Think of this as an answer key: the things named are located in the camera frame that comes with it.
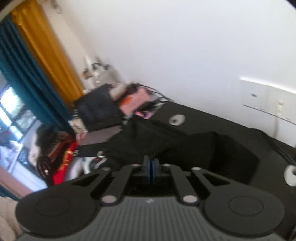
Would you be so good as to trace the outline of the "pink power strip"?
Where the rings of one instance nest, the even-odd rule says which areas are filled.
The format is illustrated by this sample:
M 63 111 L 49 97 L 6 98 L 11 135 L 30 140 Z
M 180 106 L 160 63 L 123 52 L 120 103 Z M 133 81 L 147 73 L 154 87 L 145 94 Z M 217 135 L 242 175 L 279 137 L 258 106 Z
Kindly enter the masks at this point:
M 119 102 L 119 108 L 125 115 L 129 115 L 150 99 L 151 96 L 148 94 L 146 89 L 138 88 L 135 93 L 126 96 Z

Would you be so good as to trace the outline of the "silver desk grommet right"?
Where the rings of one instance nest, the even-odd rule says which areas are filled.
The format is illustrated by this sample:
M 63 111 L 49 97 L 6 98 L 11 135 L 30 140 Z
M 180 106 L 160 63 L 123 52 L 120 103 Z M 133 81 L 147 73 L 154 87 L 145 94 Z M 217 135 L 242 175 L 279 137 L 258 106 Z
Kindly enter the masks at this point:
M 296 166 L 288 165 L 284 171 L 284 179 L 287 185 L 291 187 L 296 186 Z

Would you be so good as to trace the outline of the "cluttered white shelf items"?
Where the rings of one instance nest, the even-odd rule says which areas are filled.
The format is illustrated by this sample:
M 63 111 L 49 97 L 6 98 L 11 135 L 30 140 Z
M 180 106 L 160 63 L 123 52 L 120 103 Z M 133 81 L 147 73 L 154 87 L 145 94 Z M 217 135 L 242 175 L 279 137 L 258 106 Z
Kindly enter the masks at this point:
M 98 58 L 96 62 L 91 62 L 87 56 L 84 56 L 83 60 L 85 68 L 81 75 L 88 82 L 90 89 L 99 88 L 105 84 L 116 87 L 121 83 L 117 70 L 109 64 L 103 64 Z

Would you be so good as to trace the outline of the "red garment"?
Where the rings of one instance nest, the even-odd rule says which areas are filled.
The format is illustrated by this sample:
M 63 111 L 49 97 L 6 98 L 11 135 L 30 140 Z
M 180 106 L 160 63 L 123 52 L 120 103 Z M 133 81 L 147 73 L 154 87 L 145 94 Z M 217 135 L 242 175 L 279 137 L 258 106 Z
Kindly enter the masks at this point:
M 67 170 L 72 162 L 77 146 L 78 144 L 76 141 L 71 142 L 66 151 L 62 154 L 61 164 L 59 165 L 57 171 L 53 174 L 54 185 L 61 184 L 65 181 Z

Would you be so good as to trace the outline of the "mustard yellow curtain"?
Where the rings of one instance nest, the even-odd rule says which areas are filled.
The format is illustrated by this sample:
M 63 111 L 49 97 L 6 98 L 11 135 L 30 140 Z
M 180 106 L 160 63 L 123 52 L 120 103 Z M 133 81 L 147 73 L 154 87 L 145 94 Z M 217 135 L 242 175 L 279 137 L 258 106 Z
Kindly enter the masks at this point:
M 23 1 L 11 18 L 31 54 L 69 109 L 83 86 L 37 1 Z

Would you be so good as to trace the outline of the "silver desk grommet left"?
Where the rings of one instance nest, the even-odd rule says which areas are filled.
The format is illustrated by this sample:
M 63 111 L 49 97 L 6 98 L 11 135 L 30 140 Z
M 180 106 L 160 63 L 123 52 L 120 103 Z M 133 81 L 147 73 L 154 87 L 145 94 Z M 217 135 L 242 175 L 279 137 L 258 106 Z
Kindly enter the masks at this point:
M 180 126 L 182 125 L 186 120 L 186 117 L 182 114 L 175 114 L 170 117 L 169 124 L 172 126 Z

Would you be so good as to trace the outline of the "white wall socket panel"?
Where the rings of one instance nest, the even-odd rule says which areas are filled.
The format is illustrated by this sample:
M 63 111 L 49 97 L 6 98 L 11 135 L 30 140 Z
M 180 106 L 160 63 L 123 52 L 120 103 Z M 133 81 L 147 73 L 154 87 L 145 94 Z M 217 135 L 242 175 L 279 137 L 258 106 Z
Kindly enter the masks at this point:
M 295 88 L 265 80 L 240 77 L 241 104 L 295 123 Z

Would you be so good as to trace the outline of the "silver desk grommet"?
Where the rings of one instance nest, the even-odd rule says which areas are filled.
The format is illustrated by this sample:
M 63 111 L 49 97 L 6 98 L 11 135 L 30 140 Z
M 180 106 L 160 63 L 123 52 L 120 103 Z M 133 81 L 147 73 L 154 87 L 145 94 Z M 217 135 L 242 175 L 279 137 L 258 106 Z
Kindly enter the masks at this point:
M 182 114 L 175 114 L 170 117 L 169 124 L 172 126 L 180 126 L 182 125 L 186 120 L 186 117 Z
M 296 186 L 296 166 L 288 165 L 284 171 L 284 179 L 287 185 L 291 187 Z

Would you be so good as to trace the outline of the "laptop computer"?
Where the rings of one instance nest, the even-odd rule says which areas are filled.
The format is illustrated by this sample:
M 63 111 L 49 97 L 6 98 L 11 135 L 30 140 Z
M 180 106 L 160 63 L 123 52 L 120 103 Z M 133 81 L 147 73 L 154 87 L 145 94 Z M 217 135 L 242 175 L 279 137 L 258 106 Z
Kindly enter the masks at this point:
M 120 129 L 123 112 L 111 98 L 110 84 L 92 90 L 74 102 L 87 133 L 77 147 L 77 156 L 94 157 L 106 150 L 107 141 Z

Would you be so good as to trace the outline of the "teal curtain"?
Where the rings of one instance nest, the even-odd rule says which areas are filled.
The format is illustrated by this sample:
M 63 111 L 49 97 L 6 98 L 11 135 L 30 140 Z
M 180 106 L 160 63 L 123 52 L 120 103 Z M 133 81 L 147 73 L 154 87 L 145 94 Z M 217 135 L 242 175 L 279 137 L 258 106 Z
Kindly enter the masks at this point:
M 1 71 L 40 122 L 74 133 L 68 123 L 69 109 L 30 53 L 10 16 L 1 21 Z

